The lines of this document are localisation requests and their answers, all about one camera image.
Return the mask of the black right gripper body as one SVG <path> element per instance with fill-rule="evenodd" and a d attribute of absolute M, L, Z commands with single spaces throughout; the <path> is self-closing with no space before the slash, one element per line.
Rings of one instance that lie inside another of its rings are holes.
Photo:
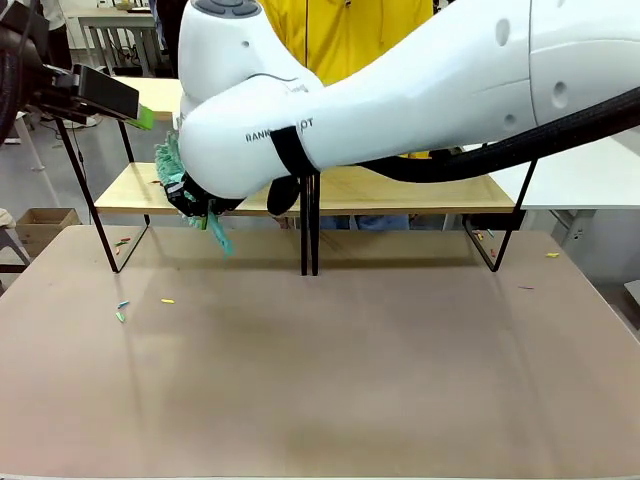
<path fill-rule="evenodd" d="M 178 180 L 171 180 L 166 184 L 166 197 L 179 212 L 188 202 L 206 202 L 208 204 L 210 199 L 224 199 L 202 189 L 187 173 L 183 173 Z M 243 199 L 226 200 L 231 201 L 230 211 L 235 210 L 243 202 Z"/>

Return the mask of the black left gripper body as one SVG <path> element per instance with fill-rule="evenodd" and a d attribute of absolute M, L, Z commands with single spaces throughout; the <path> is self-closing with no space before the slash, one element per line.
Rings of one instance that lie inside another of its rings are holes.
<path fill-rule="evenodd" d="M 71 83 L 73 74 L 71 71 L 44 64 L 34 71 L 33 89 L 30 97 L 30 108 L 43 114 L 38 108 L 38 100 L 41 97 L 66 97 L 73 99 L 71 95 Z"/>

